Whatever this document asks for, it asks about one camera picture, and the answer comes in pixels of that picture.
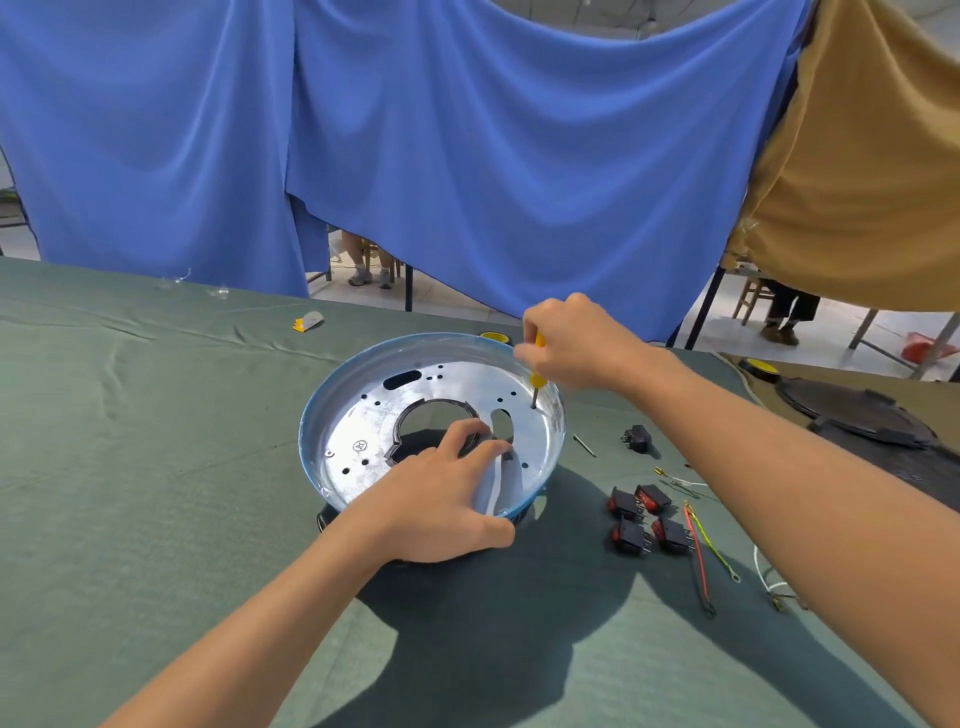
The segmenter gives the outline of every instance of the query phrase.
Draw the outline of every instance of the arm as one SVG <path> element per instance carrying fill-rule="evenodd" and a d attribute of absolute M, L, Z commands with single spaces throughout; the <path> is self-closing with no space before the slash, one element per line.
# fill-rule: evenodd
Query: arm
<path fill-rule="evenodd" d="M 831 629 L 932 725 L 960 724 L 960 515 L 697 376 L 581 294 L 530 309 L 524 327 L 518 358 L 646 413 Z"/>
<path fill-rule="evenodd" d="M 101 728 L 266 727 L 330 627 L 383 564 L 509 546 L 513 525 L 475 513 L 470 499 L 510 445 L 488 440 L 458 460 L 473 433 L 490 430 L 479 420 L 454 423 L 437 449 L 395 466 Z"/>

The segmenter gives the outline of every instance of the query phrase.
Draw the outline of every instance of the yellow-green wire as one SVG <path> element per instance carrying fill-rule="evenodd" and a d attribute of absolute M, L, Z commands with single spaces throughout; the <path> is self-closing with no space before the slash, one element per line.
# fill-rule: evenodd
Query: yellow-green wire
<path fill-rule="evenodd" d="M 730 579 L 732 579 L 737 584 L 740 583 L 740 575 L 733 570 L 733 567 L 730 565 L 730 562 L 723 557 L 723 554 L 716 549 L 716 546 L 710 541 L 710 536 L 707 535 L 707 531 L 704 529 L 704 525 L 700 523 L 700 519 L 697 518 L 697 514 L 693 511 L 693 506 L 691 506 L 687 501 L 684 501 L 684 509 L 690 514 L 690 518 L 693 519 L 693 522 L 697 524 L 697 528 L 700 530 L 700 535 L 703 536 L 704 543 L 707 544 L 707 548 L 713 551 L 713 554 L 720 559 L 720 563 L 723 564 L 727 571 L 730 572 Z"/>

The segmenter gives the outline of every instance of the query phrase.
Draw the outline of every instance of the black pants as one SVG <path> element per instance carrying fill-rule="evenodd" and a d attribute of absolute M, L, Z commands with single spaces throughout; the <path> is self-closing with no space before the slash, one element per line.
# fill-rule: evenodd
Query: black pants
<path fill-rule="evenodd" d="M 820 297 L 812 293 L 804 293 L 796 288 L 783 285 L 775 280 L 766 279 L 764 284 L 774 292 L 773 302 L 770 303 L 770 313 L 767 321 L 773 319 L 789 319 L 790 321 L 813 321 L 817 315 L 817 306 Z"/>

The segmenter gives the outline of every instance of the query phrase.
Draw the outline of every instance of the mustard yellow cloth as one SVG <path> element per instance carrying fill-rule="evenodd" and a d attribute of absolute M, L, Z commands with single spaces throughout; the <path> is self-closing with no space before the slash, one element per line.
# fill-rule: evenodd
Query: mustard yellow cloth
<path fill-rule="evenodd" d="M 869 308 L 960 310 L 960 63 L 881 0 L 821 0 L 724 264 Z"/>

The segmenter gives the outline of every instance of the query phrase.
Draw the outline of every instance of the gray sneaker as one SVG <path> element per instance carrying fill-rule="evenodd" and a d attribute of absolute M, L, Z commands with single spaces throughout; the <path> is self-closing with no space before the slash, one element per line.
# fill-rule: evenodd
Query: gray sneaker
<path fill-rule="evenodd" d="M 371 272 L 362 265 L 358 265 L 357 272 L 347 279 L 347 283 L 350 285 L 363 285 L 364 283 L 370 283 L 372 281 L 373 276 Z"/>

